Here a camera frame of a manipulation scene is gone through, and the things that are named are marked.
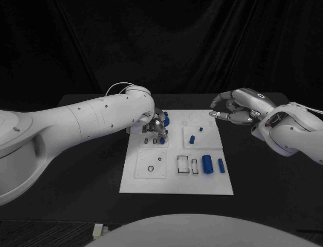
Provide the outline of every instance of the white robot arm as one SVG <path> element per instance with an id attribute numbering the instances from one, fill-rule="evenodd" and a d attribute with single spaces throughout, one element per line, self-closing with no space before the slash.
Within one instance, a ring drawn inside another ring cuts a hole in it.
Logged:
<path id="1" fill-rule="evenodd" d="M 63 150 L 123 128 L 138 134 L 145 125 L 165 139 L 162 120 L 149 91 L 139 86 L 48 110 L 0 111 L 0 205 L 27 190 Z"/>
<path id="2" fill-rule="evenodd" d="M 220 93 L 210 108 L 223 99 L 232 113 L 211 111 L 209 116 L 237 125 L 249 125 L 258 119 L 252 136 L 265 141 L 279 155 L 291 156 L 301 151 L 323 165 L 323 121 L 307 111 L 308 107 L 294 102 L 276 107 L 263 95 L 245 88 Z"/>

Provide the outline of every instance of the black table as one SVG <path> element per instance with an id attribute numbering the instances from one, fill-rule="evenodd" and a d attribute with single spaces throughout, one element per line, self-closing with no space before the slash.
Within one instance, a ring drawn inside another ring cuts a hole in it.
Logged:
<path id="1" fill-rule="evenodd" d="M 276 105 L 288 99 L 263 93 Z M 64 95 L 59 106 L 102 95 Z M 209 109 L 216 94 L 152 95 L 159 109 Z M 227 111 L 224 103 L 216 107 Z M 0 207 L 0 220 L 125 224 L 165 214 L 213 214 L 281 230 L 323 230 L 323 166 L 302 154 L 282 157 L 250 136 L 250 127 L 216 121 L 233 196 L 118 193 L 125 130 L 69 148 L 27 192 Z"/>

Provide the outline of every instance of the white cable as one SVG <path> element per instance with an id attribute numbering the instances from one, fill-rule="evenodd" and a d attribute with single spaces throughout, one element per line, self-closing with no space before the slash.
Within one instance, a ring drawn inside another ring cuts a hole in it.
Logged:
<path id="1" fill-rule="evenodd" d="M 311 108 L 305 107 L 305 106 L 301 105 L 301 104 L 297 104 L 297 105 L 299 105 L 299 106 L 304 107 L 305 109 L 309 109 L 311 111 L 314 111 L 314 112 L 317 112 L 317 113 L 320 113 L 320 114 L 323 115 L 323 111 L 315 110 L 315 109 L 311 109 Z"/>
<path id="2" fill-rule="evenodd" d="M 129 86 L 132 86 L 132 85 L 125 86 L 123 89 L 122 89 L 118 93 L 121 94 L 122 91 L 123 91 Z"/>
<path id="3" fill-rule="evenodd" d="M 134 86 L 132 83 L 128 83 L 128 82 L 118 82 L 118 83 L 115 83 L 113 85 L 110 85 L 109 89 L 110 89 L 116 84 L 129 84 L 129 85 Z"/>

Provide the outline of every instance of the robotic hand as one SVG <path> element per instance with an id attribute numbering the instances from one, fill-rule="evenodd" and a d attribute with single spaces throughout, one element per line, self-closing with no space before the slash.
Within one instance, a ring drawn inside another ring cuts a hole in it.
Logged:
<path id="1" fill-rule="evenodd" d="M 223 99 L 232 113 L 211 111 L 209 116 L 236 125 L 249 125 L 258 119 L 250 128 L 252 136 L 265 141 L 279 155 L 291 156 L 301 151 L 323 165 L 323 121 L 307 109 L 323 114 L 321 111 L 294 102 L 276 107 L 263 95 L 245 88 L 217 94 L 210 108 Z"/>
<path id="2" fill-rule="evenodd" d="M 162 122 L 149 91 L 134 85 L 125 94 L 44 111 L 0 111 L 0 205 L 27 190 L 69 147 L 123 128 L 126 133 L 141 134 L 145 125 L 167 139 Z"/>

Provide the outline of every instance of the white board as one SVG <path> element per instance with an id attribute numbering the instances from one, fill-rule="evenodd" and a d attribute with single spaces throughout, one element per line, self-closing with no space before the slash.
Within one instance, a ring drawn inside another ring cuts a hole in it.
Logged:
<path id="1" fill-rule="evenodd" d="M 170 119 L 164 144 L 152 143 L 157 133 L 129 135 L 119 193 L 232 195 L 219 131 L 214 118 L 207 115 L 211 110 L 162 111 Z M 210 156 L 210 174 L 203 173 L 203 155 Z M 185 163 L 177 162 L 177 156 L 187 156 Z M 224 173 L 219 170 L 219 158 Z M 178 173 L 177 163 L 181 165 L 181 171 L 188 170 L 188 173 Z"/>

